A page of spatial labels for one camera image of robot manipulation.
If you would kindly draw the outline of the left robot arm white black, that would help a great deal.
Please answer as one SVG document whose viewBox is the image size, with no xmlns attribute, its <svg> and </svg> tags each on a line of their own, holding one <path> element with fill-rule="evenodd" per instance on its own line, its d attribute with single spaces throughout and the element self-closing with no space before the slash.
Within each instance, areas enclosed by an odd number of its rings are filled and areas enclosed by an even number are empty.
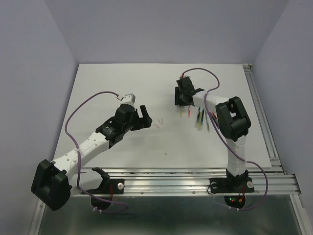
<svg viewBox="0 0 313 235">
<path fill-rule="evenodd" d="M 52 211 L 60 209 L 70 197 L 80 193 L 108 194 L 108 198 L 100 198 L 103 204 L 99 207 L 102 211 L 107 209 L 112 203 L 113 193 L 123 193 L 117 186 L 124 180 L 110 179 L 109 174 L 99 167 L 85 173 L 81 173 L 81 168 L 123 140 L 127 132 L 151 127 L 152 119 L 145 105 L 141 105 L 139 110 L 142 117 L 132 105 L 121 104 L 115 115 L 77 148 L 53 161 L 41 161 L 35 172 L 31 192 Z"/>
</svg>

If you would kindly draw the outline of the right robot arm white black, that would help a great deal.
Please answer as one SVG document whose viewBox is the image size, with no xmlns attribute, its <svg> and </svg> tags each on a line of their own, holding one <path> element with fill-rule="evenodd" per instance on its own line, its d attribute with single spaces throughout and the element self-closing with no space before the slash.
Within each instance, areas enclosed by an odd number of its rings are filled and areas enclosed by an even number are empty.
<svg viewBox="0 0 313 235">
<path fill-rule="evenodd" d="M 226 177 L 209 179 L 211 193 L 254 192 L 252 179 L 248 175 L 245 158 L 245 142 L 251 127 L 250 118 L 241 99 L 237 96 L 224 98 L 205 94 L 203 89 L 195 89 L 189 76 L 177 80 L 175 105 L 192 105 L 208 110 L 213 126 L 227 147 L 228 163 Z"/>
</svg>

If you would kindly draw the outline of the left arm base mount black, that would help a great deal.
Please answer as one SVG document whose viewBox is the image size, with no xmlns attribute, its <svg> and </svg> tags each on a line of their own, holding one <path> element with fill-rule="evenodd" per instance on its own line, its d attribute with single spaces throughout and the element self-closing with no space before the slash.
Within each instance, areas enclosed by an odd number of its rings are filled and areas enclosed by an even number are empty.
<svg viewBox="0 0 313 235">
<path fill-rule="evenodd" d="M 115 195 L 124 193 L 125 180 L 114 179 L 99 167 L 94 167 L 81 176 L 80 193 L 91 198 L 94 211 L 99 213 L 118 213 L 128 209 L 128 204 L 114 200 Z"/>
</svg>

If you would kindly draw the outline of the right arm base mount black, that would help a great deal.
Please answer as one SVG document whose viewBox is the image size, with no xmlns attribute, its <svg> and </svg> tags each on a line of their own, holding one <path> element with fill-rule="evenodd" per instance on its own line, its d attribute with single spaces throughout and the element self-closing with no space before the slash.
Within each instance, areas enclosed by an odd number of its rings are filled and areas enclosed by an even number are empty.
<svg viewBox="0 0 313 235">
<path fill-rule="evenodd" d="M 246 193 L 253 193 L 254 184 L 246 170 L 243 174 L 233 176 L 226 170 L 226 177 L 214 177 L 209 179 L 207 193 L 214 194 L 232 194 L 224 196 L 225 203 L 235 209 L 243 209 L 246 203 Z"/>
</svg>

